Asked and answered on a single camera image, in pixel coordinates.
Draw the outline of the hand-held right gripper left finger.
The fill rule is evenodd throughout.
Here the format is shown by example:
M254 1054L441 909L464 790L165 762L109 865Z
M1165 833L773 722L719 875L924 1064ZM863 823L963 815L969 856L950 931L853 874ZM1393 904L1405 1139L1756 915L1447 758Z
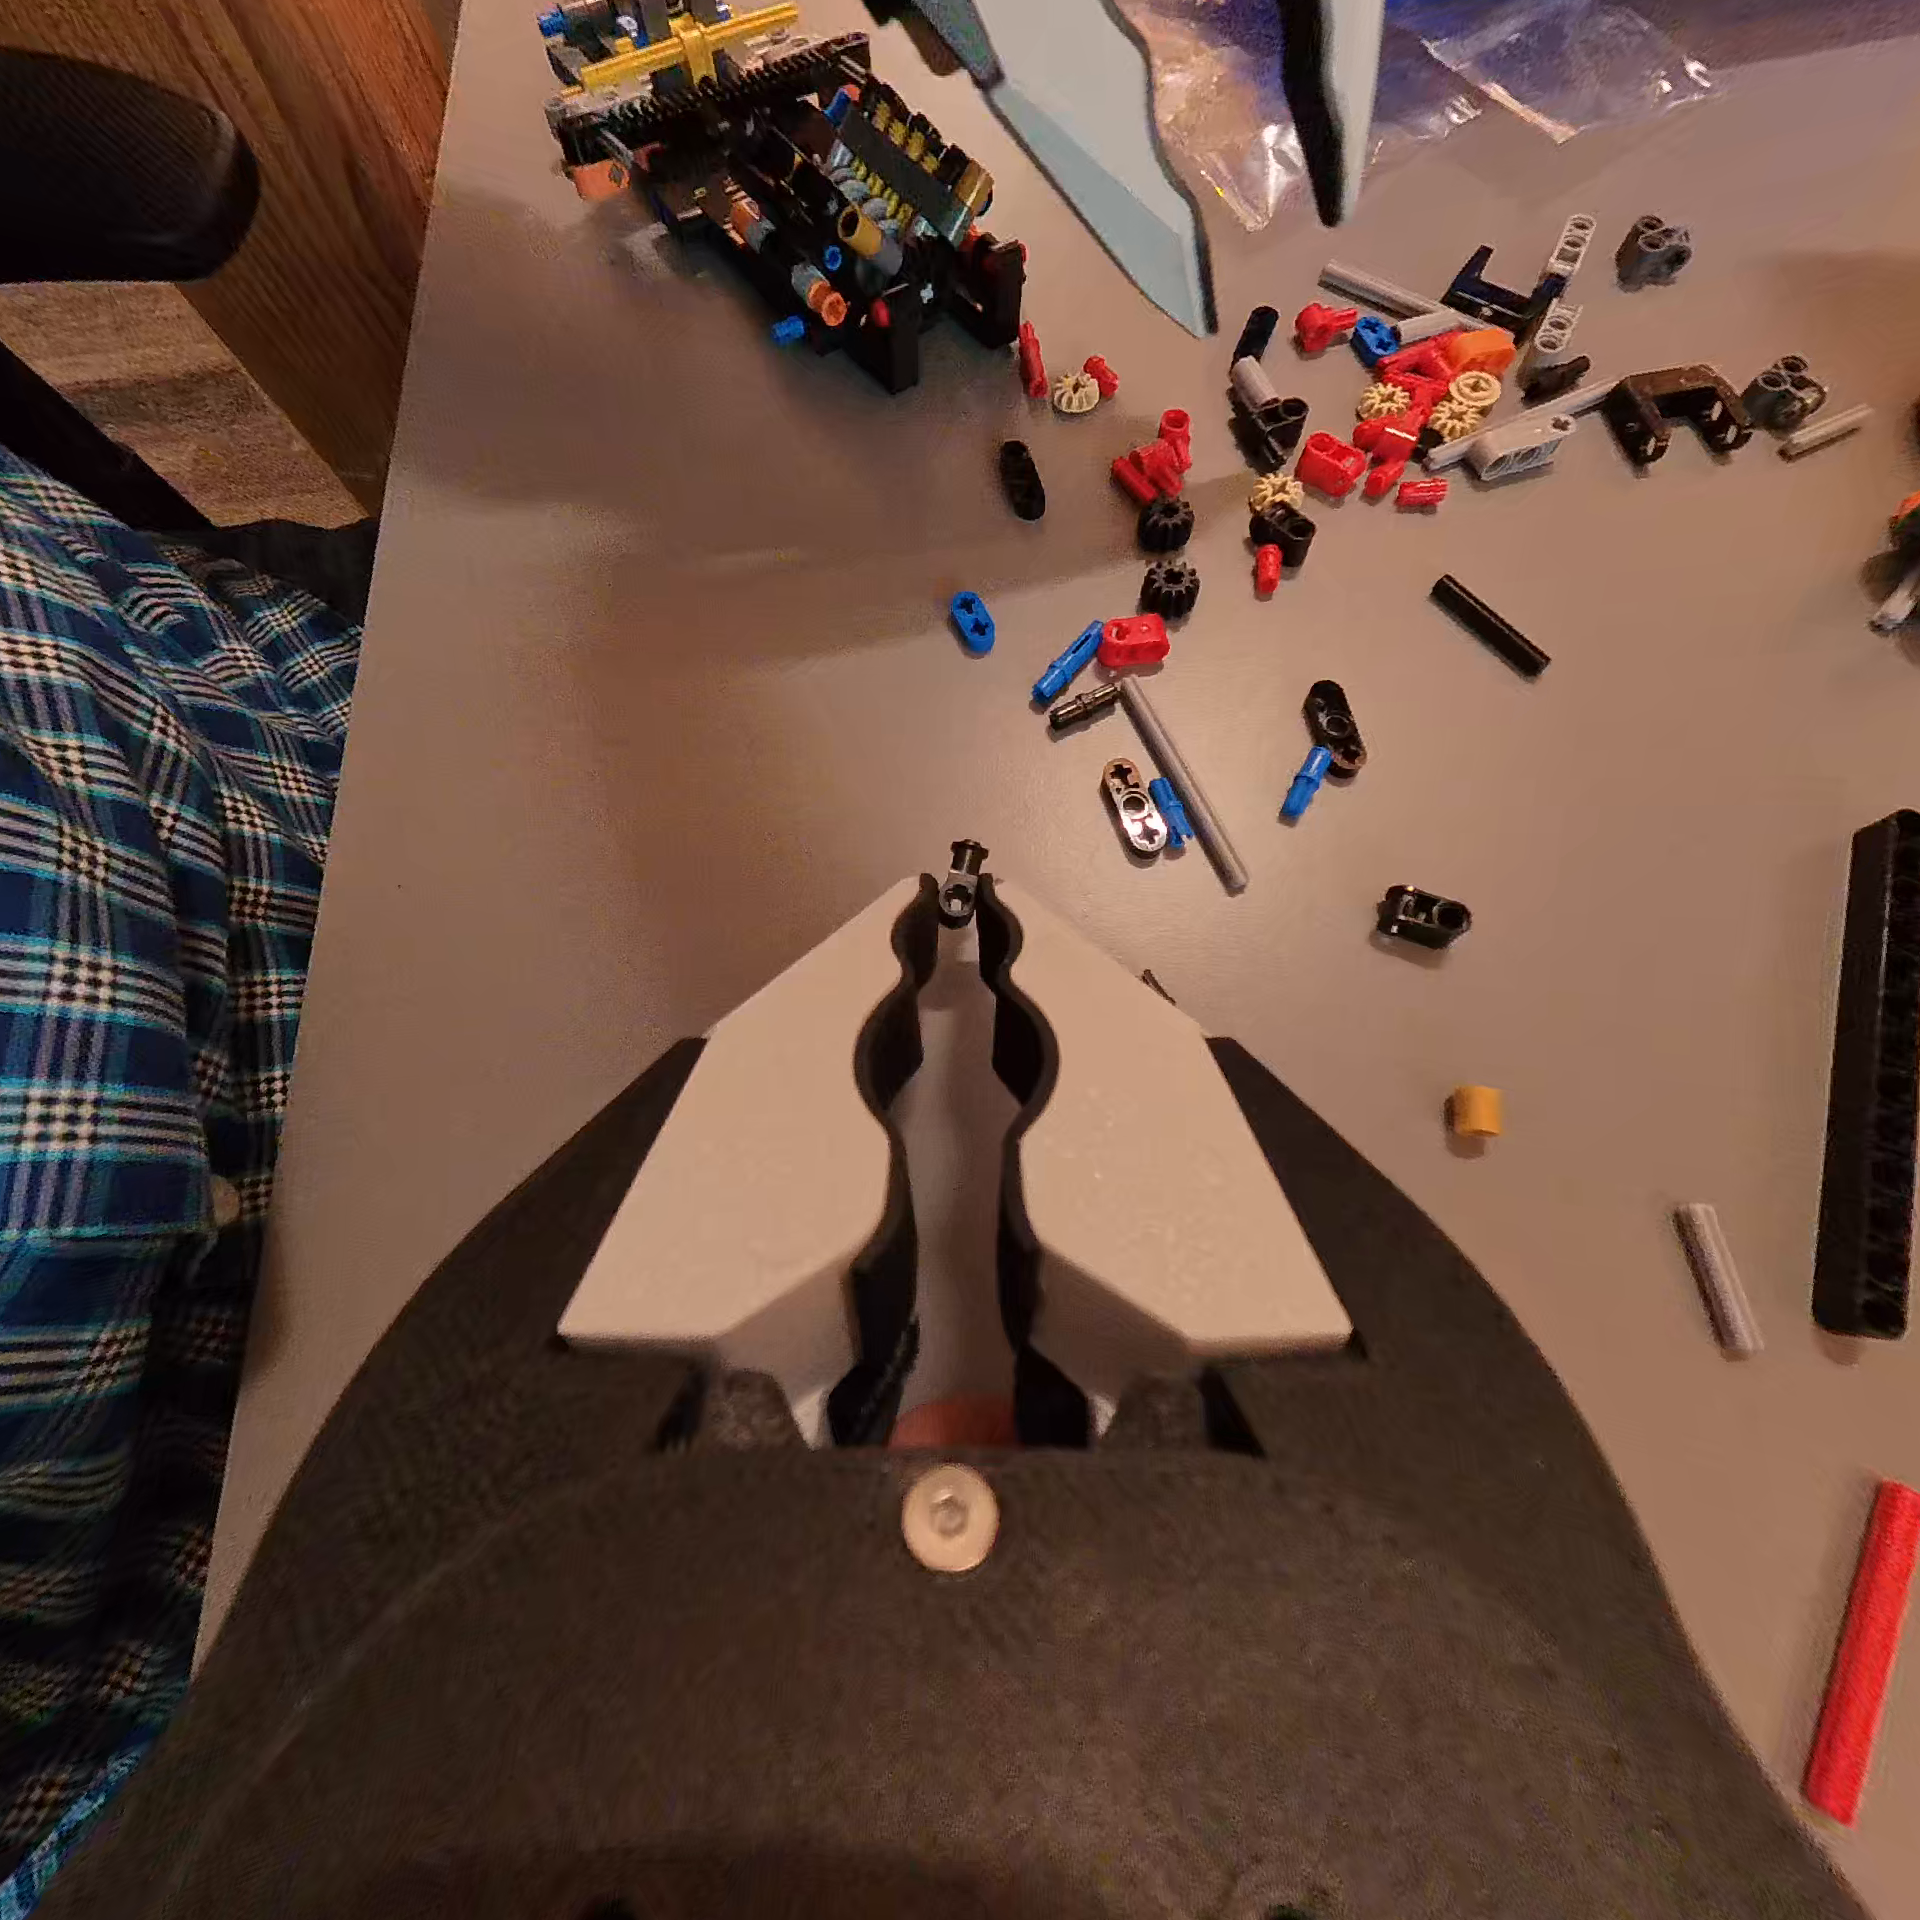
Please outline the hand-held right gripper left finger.
M902 878L684 1054L561 1341L773 1380L814 1443L890 1435L919 1348L895 1105L941 927Z

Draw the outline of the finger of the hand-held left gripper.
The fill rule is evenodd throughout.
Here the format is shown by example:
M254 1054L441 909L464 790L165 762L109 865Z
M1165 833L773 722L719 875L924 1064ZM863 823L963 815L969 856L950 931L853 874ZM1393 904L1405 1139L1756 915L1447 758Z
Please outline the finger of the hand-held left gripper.
M1108 1L869 1L939 72L963 72L1133 288L1215 333L1208 234L1170 162L1140 33Z
M1351 219L1374 145L1383 1L1277 1L1280 81L1317 221Z

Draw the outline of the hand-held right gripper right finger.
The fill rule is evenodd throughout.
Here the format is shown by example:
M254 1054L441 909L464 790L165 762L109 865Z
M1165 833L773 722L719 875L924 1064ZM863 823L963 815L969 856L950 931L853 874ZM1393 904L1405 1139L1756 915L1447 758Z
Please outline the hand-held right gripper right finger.
M1143 1380L1344 1350L1351 1317L1202 1024L1020 884L980 882L974 931L1013 1099L996 1284L1020 1441L1083 1447Z

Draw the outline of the lego engine car model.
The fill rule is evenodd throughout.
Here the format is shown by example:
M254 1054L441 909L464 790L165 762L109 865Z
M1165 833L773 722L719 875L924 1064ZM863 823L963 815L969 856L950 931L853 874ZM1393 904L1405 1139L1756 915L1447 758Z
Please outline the lego engine car model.
M776 342L887 394L941 320L1015 351L1028 255L987 227L994 176L873 74L863 31L811 36L797 3L561 1L537 33L563 177L707 242Z

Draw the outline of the long black lego beam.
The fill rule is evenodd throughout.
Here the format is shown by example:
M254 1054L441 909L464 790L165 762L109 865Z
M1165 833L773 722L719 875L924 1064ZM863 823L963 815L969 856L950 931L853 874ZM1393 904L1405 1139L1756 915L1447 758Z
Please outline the long black lego beam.
M1917 1125L1917 814L1852 835L1809 1309L1823 1331L1908 1333Z

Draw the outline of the pile of mixed lego pieces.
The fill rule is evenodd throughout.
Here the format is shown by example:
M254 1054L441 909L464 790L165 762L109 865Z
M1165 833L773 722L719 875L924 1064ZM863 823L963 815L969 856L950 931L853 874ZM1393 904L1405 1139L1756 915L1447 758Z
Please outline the pile of mixed lego pieces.
M1267 351L1280 335L1274 307L1260 306L1231 347L1226 376L1228 427L1254 481L1247 544L1254 591L1271 596L1305 564L1317 533L1313 510L1350 500L1385 503L1399 516L1432 516L1462 474L1481 487L1507 486L1551 466L1486 484L1462 464L1464 441L1533 412L1596 413L1605 384L1589 384L1589 359L1573 349L1582 316L1571 281L1594 249L1597 219L1571 212L1527 288L1495 281L1489 247L1475 249L1445 289L1443 307L1391 320L1316 284L1292 317L1292 345L1316 361L1350 351L1364 384L1350 417L1316 420L1305 395L1283 394Z

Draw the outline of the grey three-hole lego liftarm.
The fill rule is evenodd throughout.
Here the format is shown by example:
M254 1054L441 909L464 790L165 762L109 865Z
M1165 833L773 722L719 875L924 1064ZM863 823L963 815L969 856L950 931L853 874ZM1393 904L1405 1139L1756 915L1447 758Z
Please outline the grey three-hole lego liftarm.
M1504 481L1550 467L1576 432L1573 413L1533 410L1462 441L1459 462L1486 484Z

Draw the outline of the long grey lego axle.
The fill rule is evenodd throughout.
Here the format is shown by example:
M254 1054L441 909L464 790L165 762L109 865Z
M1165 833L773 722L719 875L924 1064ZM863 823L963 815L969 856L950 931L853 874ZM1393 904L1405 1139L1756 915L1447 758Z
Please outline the long grey lego axle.
M1116 679L1116 692L1133 732L1138 732L1159 776L1168 782L1192 839L1211 863L1214 875L1231 898L1244 895L1250 884L1247 867L1202 782L1188 765L1188 755L1159 718L1143 681L1140 675L1122 675Z

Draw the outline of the short grey lego axle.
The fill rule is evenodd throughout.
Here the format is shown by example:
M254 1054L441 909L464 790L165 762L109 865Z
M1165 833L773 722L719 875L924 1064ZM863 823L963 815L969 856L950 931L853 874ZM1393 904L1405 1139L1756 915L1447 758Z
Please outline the short grey lego axle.
M1739 1360L1763 1354L1763 1333L1715 1207L1679 1203L1672 1210L1672 1224L1720 1350Z

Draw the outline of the black lego axle rod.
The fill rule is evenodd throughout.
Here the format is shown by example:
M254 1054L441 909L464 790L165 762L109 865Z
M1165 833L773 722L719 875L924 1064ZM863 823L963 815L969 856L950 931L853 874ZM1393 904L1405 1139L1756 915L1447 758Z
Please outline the black lego axle rod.
M1464 631L1527 681L1537 679L1551 657L1507 616L1497 612L1477 591L1451 573L1441 573L1427 587L1430 601L1445 612Z

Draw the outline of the red lego axle tube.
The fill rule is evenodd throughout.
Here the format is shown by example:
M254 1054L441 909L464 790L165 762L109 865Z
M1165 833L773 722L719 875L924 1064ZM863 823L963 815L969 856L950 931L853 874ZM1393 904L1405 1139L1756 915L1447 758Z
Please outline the red lego axle tube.
M1812 1811L1844 1829L1860 1820L1903 1643L1915 1556L1917 1492L1884 1477L1867 1508L1799 1781Z

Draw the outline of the large clear plastic bag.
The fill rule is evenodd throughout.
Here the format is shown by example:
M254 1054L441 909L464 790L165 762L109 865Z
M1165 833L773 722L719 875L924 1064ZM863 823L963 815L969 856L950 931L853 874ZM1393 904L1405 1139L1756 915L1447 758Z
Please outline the large clear plastic bag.
M1305 155L1283 98L1276 3L1125 1L1153 72L1158 129L1237 227L1307 214ZM1504 112L1566 144L1708 100L1712 69L1651 3L1385 3L1368 166Z

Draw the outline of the person's plaid shirt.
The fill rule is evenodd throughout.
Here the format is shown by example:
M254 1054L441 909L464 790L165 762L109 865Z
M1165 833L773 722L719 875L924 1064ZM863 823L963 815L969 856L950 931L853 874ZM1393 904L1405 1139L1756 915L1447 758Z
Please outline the person's plaid shirt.
M29 1916L187 1684L374 530L145 531L1 474L1 1868Z

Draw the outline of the black office chair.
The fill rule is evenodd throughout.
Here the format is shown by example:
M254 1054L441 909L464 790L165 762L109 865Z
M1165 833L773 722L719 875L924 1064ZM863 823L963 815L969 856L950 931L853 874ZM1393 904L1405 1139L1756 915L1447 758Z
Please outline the black office chair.
M217 273L260 204L252 147L217 107L72 56L1 51L1 281L171 284ZM1 443L120 522L214 527L143 458L1 349Z

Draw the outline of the black lego bracket piece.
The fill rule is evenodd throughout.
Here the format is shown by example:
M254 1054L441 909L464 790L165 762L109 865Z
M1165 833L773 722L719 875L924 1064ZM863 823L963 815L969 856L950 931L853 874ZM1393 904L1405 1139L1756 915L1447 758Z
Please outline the black lego bracket piece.
M1689 427L1713 456L1738 452L1753 435L1739 392L1710 364L1683 364L1630 373L1609 386L1600 415L1625 462L1658 464L1676 425Z

